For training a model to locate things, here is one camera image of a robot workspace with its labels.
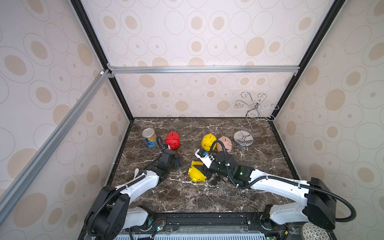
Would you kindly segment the pink piggy bank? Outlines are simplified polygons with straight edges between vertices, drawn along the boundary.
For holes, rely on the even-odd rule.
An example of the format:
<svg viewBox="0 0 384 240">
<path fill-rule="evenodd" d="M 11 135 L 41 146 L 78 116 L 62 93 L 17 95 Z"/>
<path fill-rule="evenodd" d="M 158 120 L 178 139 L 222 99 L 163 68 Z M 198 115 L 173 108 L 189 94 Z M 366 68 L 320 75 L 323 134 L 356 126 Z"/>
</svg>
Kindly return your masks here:
<svg viewBox="0 0 384 240">
<path fill-rule="evenodd" d="M 233 148 L 232 141 L 228 137 L 222 136 L 218 140 L 223 143 L 228 153 L 232 151 L 232 148 Z M 218 152 L 223 151 L 223 147 L 219 143 L 217 143 L 217 150 Z"/>
</svg>

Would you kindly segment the yellow piggy bank back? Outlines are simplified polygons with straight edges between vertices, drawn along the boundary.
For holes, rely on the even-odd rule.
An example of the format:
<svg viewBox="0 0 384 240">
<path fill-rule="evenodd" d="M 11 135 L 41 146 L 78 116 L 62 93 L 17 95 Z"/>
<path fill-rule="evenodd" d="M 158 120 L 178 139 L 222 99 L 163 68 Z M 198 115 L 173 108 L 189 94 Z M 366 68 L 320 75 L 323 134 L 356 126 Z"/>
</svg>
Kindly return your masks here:
<svg viewBox="0 0 384 240">
<path fill-rule="evenodd" d="M 207 176 L 204 174 L 205 169 L 206 166 L 204 165 L 204 163 L 199 161 L 192 161 L 191 167 L 188 171 L 188 175 L 192 182 L 205 182 L 207 179 Z"/>
</svg>

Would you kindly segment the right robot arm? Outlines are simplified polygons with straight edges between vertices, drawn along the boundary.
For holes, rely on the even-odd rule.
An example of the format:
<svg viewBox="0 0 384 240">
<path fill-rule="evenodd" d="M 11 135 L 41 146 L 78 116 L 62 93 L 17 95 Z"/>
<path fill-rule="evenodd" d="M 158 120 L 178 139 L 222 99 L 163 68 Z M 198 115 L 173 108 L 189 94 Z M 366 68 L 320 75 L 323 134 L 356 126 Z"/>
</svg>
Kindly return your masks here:
<svg viewBox="0 0 384 240">
<path fill-rule="evenodd" d="M 273 224 L 310 222 L 325 230 L 334 230 L 337 222 L 351 222 L 357 216 L 355 208 L 342 197 L 330 192 L 317 178 L 310 181 L 291 180 L 238 165 L 225 151 L 216 154 L 203 149 L 195 156 L 202 161 L 204 174 L 227 177 L 238 189 L 261 190 L 292 200 L 291 204 L 266 205 L 261 215 L 264 228 Z"/>
</svg>

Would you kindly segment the yellow piggy bank front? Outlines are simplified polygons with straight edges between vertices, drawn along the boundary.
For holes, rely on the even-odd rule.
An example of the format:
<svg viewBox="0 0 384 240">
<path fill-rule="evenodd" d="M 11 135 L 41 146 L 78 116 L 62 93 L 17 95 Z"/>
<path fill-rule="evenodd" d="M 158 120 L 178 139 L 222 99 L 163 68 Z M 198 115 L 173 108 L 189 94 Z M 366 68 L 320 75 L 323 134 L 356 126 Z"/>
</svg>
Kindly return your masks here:
<svg viewBox="0 0 384 240">
<path fill-rule="evenodd" d="M 213 134 L 207 134 L 203 137 L 202 140 L 202 148 L 205 151 L 209 151 L 213 143 L 217 140 L 217 138 Z"/>
</svg>

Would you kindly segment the yellow piggy bank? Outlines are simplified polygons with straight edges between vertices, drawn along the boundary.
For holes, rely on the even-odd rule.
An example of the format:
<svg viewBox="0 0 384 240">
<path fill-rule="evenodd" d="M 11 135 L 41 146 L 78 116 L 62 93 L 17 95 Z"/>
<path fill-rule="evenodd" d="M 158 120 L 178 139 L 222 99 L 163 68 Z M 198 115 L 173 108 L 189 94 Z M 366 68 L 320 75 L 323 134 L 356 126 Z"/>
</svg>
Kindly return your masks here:
<svg viewBox="0 0 384 240">
<path fill-rule="evenodd" d="M 205 182 L 207 179 L 207 176 L 204 174 L 205 169 L 206 166 L 204 165 L 204 163 L 199 161 L 192 161 L 191 167 L 188 171 L 188 175 L 192 182 Z"/>
<path fill-rule="evenodd" d="M 209 151 L 213 143 L 217 140 L 217 138 L 213 134 L 207 134 L 203 137 L 202 140 L 202 148 L 205 151 Z"/>
</svg>

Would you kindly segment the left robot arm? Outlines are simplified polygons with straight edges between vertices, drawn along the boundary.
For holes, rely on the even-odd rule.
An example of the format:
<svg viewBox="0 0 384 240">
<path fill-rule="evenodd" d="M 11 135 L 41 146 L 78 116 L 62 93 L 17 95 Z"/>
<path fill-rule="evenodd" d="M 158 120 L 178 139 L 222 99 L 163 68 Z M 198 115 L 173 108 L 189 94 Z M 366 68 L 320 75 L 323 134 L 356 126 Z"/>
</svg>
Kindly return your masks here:
<svg viewBox="0 0 384 240">
<path fill-rule="evenodd" d="M 130 209 L 129 206 L 182 166 L 181 156 L 164 146 L 161 137 L 157 137 L 157 144 L 161 154 L 133 180 L 117 187 L 107 185 L 101 189 L 85 218 L 88 236 L 96 240 L 113 240 L 121 230 L 146 223 L 149 212 L 140 207 Z"/>
</svg>

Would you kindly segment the red piggy bank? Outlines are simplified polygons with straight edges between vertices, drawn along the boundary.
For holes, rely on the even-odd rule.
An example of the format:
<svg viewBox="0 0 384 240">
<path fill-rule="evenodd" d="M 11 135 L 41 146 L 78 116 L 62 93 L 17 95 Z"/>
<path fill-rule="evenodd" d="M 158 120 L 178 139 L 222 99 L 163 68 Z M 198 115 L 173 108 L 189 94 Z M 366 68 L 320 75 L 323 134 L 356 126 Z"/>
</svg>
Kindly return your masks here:
<svg viewBox="0 0 384 240">
<path fill-rule="evenodd" d="M 166 144 L 170 147 L 171 150 L 177 150 L 180 147 L 181 138 L 180 135 L 176 132 L 170 132 L 166 136 Z"/>
</svg>

